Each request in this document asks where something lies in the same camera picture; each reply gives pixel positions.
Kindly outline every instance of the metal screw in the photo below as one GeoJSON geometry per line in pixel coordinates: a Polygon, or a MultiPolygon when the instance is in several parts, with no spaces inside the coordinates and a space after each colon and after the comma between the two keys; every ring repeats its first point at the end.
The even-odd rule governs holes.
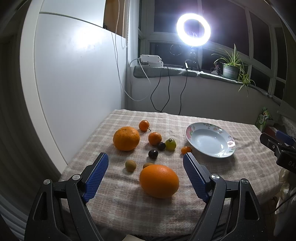
{"type": "Polygon", "coordinates": [[[218,180],[220,177],[219,175],[217,174],[212,174],[211,177],[214,179],[214,180],[218,180]]]}
{"type": "Polygon", "coordinates": [[[78,180],[80,178],[80,175],[79,174],[76,174],[72,177],[73,180],[78,180]]]}
{"type": "Polygon", "coordinates": [[[242,179],[242,183],[243,183],[243,184],[248,184],[249,181],[248,181],[247,179],[243,178],[243,179],[242,179]]]}
{"type": "Polygon", "coordinates": [[[45,179],[45,180],[43,181],[43,184],[44,184],[44,185],[50,184],[50,180],[49,180],[49,179],[45,179]]]}

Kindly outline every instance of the plant pot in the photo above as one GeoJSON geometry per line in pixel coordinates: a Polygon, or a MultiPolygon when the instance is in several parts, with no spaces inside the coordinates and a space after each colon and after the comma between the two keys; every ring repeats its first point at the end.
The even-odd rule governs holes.
{"type": "Polygon", "coordinates": [[[223,64],[223,75],[232,79],[237,79],[239,75],[239,68],[223,64]]]}

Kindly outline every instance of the plate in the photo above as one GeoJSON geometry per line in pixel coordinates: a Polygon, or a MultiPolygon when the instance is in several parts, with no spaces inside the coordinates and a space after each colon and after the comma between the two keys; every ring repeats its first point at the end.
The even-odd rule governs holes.
{"type": "Polygon", "coordinates": [[[189,125],[185,130],[189,143],[208,156],[225,158],[235,152],[235,142],[222,128],[203,122],[189,125]]]}

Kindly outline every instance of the white power adapter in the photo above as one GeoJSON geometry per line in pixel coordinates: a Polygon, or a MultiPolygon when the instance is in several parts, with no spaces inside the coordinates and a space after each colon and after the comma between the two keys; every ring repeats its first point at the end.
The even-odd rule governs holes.
{"type": "Polygon", "coordinates": [[[142,54],[140,56],[142,63],[148,63],[149,66],[152,67],[163,67],[163,62],[161,61],[161,57],[158,55],[145,55],[142,54]]]}

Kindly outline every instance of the plaid tablecloth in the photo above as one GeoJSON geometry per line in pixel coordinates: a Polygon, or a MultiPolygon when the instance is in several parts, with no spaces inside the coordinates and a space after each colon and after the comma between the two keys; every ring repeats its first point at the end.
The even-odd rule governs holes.
{"type": "Polygon", "coordinates": [[[183,168],[181,148],[189,145],[185,137],[186,127],[194,122],[207,122],[225,129],[235,140],[234,155],[225,159],[208,157],[197,150],[193,155],[211,173],[225,180],[238,181],[247,178],[260,203],[273,197],[279,190],[279,171],[273,152],[259,141],[260,131],[254,125],[212,120],[197,117],[177,116],[166,113],[113,111],[94,131],[83,148],[64,170],[61,180],[92,164],[100,152],[109,156],[109,167],[96,196],[87,207],[94,222],[128,234],[168,236],[189,234],[194,229],[204,202],[198,199],[183,168]],[[118,151],[113,145],[114,133],[123,126],[138,129],[141,120],[150,122],[151,131],[161,133],[163,140],[174,138],[175,152],[159,152],[156,164],[173,169],[179,177],[179,190],[171,199],[156,199],[144,193],[139,185],[139,174],[152,146],[148,143],[149,132],[139,131],[140,143],[134,151],[118,151]],[[137,168],[133,173],[125,170],[125,161],[133,159],[137,168]]]}

